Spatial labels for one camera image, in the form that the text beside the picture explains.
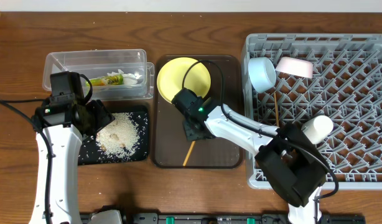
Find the white tissue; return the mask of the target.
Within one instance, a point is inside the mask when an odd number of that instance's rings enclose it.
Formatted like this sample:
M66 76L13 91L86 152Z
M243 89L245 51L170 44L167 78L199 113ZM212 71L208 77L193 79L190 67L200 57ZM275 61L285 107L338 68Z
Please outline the white tissue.
M109 77L110 85L135 85L138 83L139 79L142 77L138 73L124 73L121 69L117 72L107 73Z

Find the wooden chopstick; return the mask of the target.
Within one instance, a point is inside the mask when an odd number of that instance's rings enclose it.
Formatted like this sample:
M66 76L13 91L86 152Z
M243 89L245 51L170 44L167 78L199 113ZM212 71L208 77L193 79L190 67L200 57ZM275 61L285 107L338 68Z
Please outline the wooden chopstick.
M190 157L190 155L191 155L191 153L193 151L194 146L195 146L195 141L192 141L191 145L190 145L190 147L189 147L189 149L187 151L187 155L186 155L186 157L185 157L185 159L183 161L183 164L182 164L184 167L187 165L187 163L189 161L189 157Z
M275 117L276 117L276 126L280 127L280 124L279 124L279 110L278 110L278 105L277 105L276 92L274 92L274 111L275 111Z

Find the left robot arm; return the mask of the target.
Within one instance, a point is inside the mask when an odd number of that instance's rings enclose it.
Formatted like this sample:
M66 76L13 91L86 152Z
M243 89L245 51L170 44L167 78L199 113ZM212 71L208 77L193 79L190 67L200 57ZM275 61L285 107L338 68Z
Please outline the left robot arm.
M74 94L51 96L35 110L39 152L31 223L81 223L78 156L83 142L114 120L100 100Z

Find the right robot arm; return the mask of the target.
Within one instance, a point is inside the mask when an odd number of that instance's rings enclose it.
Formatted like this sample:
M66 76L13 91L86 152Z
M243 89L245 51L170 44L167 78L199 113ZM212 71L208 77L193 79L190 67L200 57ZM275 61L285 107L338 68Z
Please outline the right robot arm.
M319 223L319 202L337 193L338 180L310 139L292 123L279 128L181 89L172 104L206 138L223 138L248 151L273 190L289 205L290 223Z

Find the green orange snack wrapper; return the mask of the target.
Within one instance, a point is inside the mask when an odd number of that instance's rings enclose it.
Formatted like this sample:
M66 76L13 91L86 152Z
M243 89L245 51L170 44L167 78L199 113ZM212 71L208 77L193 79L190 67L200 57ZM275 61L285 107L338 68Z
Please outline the green orange snack wrapper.
M104 76L100 78L90 79L90 84L92 86L113 86L113 85L123 85L124 78L121 74Z

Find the white pink bowl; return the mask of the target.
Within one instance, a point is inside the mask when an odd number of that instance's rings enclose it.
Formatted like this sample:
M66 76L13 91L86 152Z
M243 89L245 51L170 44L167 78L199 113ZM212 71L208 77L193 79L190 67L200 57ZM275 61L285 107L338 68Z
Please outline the white pink bowl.
M275 70L302 78L312 78L313 63L297 58L283 57L278 62Z

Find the white cup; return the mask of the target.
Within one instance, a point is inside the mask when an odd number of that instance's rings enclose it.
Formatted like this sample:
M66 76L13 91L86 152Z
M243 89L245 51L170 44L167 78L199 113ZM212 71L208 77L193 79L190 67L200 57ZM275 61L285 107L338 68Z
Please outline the white cup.
M322 142L333 130L333 121L325 115L319 115L302 125L302 132L312 144Z

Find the light blue bowl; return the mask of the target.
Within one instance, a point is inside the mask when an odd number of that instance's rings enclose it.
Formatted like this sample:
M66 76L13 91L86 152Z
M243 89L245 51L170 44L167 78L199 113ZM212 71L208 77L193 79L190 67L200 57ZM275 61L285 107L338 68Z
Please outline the light blue bowl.
M253 88L258 93L264 93L276 84L274 65L266 57L251 58L248 62L248 74Z

